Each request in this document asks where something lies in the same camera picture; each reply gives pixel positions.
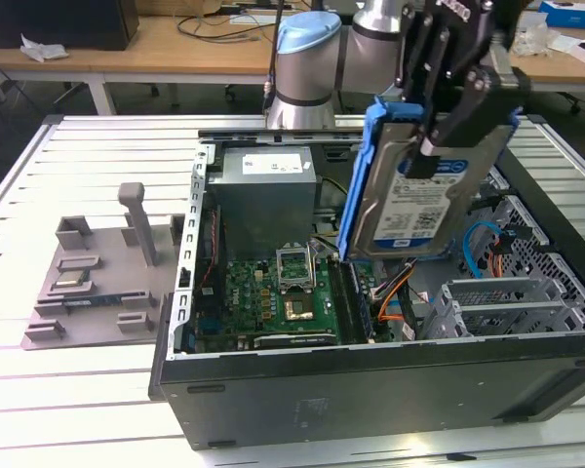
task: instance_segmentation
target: barcode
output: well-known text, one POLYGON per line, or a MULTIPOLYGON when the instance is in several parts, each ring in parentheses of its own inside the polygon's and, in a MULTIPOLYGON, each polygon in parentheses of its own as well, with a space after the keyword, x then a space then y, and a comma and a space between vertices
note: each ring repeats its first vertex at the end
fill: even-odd
POLYGON ((413 227, 414 231, 427 231, 434 229, 436 224, 440 221, 444 209, 442 207, 425 208, 422 213, 418 215, 416 224, 413 227))

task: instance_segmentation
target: wire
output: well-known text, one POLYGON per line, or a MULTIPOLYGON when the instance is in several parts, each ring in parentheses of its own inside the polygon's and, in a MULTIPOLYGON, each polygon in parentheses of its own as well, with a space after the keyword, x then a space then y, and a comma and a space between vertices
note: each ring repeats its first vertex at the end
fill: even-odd
POLYGON ((560 96, 563 96, 567 100, 575 100, 576 102, 583 102, 585 104, 585 99, 581 99, 580 97, 576 97, 575 95, 571 95, 570 93, 557 93, 560 96))
POLYGON ((483 278, 484 275, 481 273, 481 270, 475 263, 475 260, 472 257, 472 253, 470 252, 470 237, 472 236, 473 232, 475 232, 475 230, 481 226, 491 229, 498 235, 502 233, 502 230, 496 224, 492 224, 488 221, 477 221, 470 227, 470 229, 466 231, 466 234, 464 234, 464 240, 462 242, 464 258, 466 259, 466 263, 468 263, 468 267, 470 268, 470 271, 472 271, 473 276, 477 279, 483 278))
POLYGON ((423 301, 423 302, 425 302, 426 304, 431 304, 431 302, 429 302, 429 300, 428 300, 427 298, 425 298, 425 296, 424 296, 424 295, 423 295, 421 292, 418 292, 417 290, 415 290, 414 288, 412 288, 412 287, 411 287, 411 284, 410 284, 410 282, 408 282, 408 288, 409 288, 409 289, 410 289, 410 290, 411 290, 411 291, 412 291, 414 294, 416 294, 420 300, 422 300, 422 301, 423 301))
POLYGON ((570 114, 575 115, 575 114, 578 114, 579 112, 585 113, 585 109, 583 109, 582 107, 580 107, 578 105, 578 102, 579 102, 578 99, 574 98, 571 95, 567 95, 565 93, 559 93, 559 95, 572 105, 572 108, 570 109, 570 114))
POLYGON ((379 322, 386 322, 388 320, 404 320, 404 317, 401 314, 397 314, 397 315, 385 315, 385 314, 386 314, 386 309, 388 308, 388 304, 390 303, 390 300, 392 299, 394 294, 396 294, 399 291, 401 286, 410 278, 412 273, 413 273, 413 269, 409 271, 409 273, 406 275, 406 277, 403 278, 397 284, 397 286, 395 286, 394 289, 383 300, 383 303, 381 304, 381 309, 379 310, 379 315, 377 316, 377 320, 379 320, 379 322))
MULTIPOLYGON (((254 15, 250 15, 249 13, 243 13, 241 15, 234 15, 234 19, 244 18, 244 17, 247 17, 250 20, 252 20, 253 22, 255 22, 255 24, 257 24, 257 26, 259 27, 259 31, 262 34, 262 36, 264 37, 264 39, 266 39, 271 44, 273 44, 273 41, 271 40, 271 38, 269 36, 266 35, 266 33, 264 32, 264 29, 263 29, 263 26, 272 26, 273 24, 261 24, 260 21, 258 21, 254 15)), ((207 22, 203 18, 197 18, 197 20, 199 20, 200 23, 203 22, 203 23, 207 24, 208 26, 221 26, 222 24, 226 24, 227 22, 232 21, 232 17, 228 17, 227 19, 224 19, 221 22, 207 22)))
POLYGON ((316 235, 316 234, 312 234, 310 237, 316 239, 318 242, 323 244, 325 247, 332 249, 333 251, 338 252, 338 247, 336 247, 335 244, 331 243, 330 241, 328 241, 324 237, 316 235))
POLYGON ((206 284, 206 280, 208 280, 208 277, 210 276, 211 272, 213 271, 213 268, 215 267, 215 257, 216 257, 216 212, 213 210, 213 226, 211 227, 211 244, 213 245, 213 248, 211 250, 211 264, 208 267, 208 270, 206 270, 206 274, 204 275, 204 279, 202 280, 202 282, 199 285, 198 291, 202 290, 202 287, 206 284))
POLYGON ((198 26, 195 28, 195 31, 190 32, 185 30, 182 26, 190 20, 195 20, 197 17, 186 17, 184 19, 181 19, 180 22, 178 22, 175 27, 177 29, 177 31, 180 34, 183 34, 185 36, 189 36, 192 37, 194 39, 198 39, 200 41, 205 41, 205 42, 214 42, 217 44, 235 44, 238 42, 248 42, 248 41, 252 41, 252 38, 248 38, 245 34, 248 32, 252 32, 252 31, 256 31, 258 29, 262 29, 263 27, 267 27, 267 26, 271 26, 272 24, 264 24, 264 25, 260 25, 260 26, 256 26, 256 27, 250 27, 247 29, 242 29, 240 31, 234 31, 234 32, 228 32, 225 34, 217 34, 217 35, 213 35, 213 36, 205 36, 205 35, 201 35, 201 34, 195 34, 195 31, 197 31, 199 29, 199 24, 198 26))
POLYGON ((338 190, 340 190, 345 195, 349 195, 349 192, 347 191, 347 189, 344 188, 340 183, 336 182, 331 177, 323 177, 323 180, 326 180, 327 182, 329 182, 331 185, 333 185, 334 187, 336 187, 338 190))
POLYGON ((30 103, 30 105, 32 106, 33 109, 35 109, 35 112, 37 112, 39 115, 41 115, 42 117, 46 116, 46 113, 41 110, 41 107, 39 107, 34 100, 32 100, 30 98, 29 95, 27 95, 22 88, 20 88, 20 85, 18 85, 18 82, 15 80, 12 80, 11 77, 9 75, 7 75, 7 73, 0 67, 0 73, 2 74, 2 76, 4 76, 8 81, 11 81, 13 83, 13 86, 16 90, 19 91, 19 93, 24 96, 24 98, 30 103))

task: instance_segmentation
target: cpu socket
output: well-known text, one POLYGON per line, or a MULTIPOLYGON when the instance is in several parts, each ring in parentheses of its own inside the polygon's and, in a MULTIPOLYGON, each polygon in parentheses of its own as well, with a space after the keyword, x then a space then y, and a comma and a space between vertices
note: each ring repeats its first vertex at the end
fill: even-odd
POLYGON ((284 317, 287 321, 314 320, 314 296, 303 292, 282 295, 284 317))

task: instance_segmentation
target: black box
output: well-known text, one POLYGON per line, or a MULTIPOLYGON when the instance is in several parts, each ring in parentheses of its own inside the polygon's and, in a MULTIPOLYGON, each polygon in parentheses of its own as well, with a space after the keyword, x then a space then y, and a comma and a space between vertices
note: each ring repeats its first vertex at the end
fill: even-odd
POLYGON ((41 44, 123 51, 137 32, 135 0, 0 0, 0 49, 41 44))

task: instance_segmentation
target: metal workbench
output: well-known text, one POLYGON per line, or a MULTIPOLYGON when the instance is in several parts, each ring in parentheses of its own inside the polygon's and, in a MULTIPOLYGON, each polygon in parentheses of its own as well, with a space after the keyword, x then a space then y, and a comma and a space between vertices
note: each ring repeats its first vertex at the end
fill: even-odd
MULTIPOLYGON (((147 399, 153 344, 20 350, 61 216, 123 226, 117 188, 141 181, 150 221, 168 222, 190 194, 197 129, 262 125, 253 116, 142 116, 41 127, 0 185, 0 467, 454 466, 446 455, 456 452, 478 458, 464 462, 471 468, 585 466, 585 398, 545 423, 195 453, 170 407, 147 399)), ((528 120, 510 148, 585 238, 585 163, 528 120)))

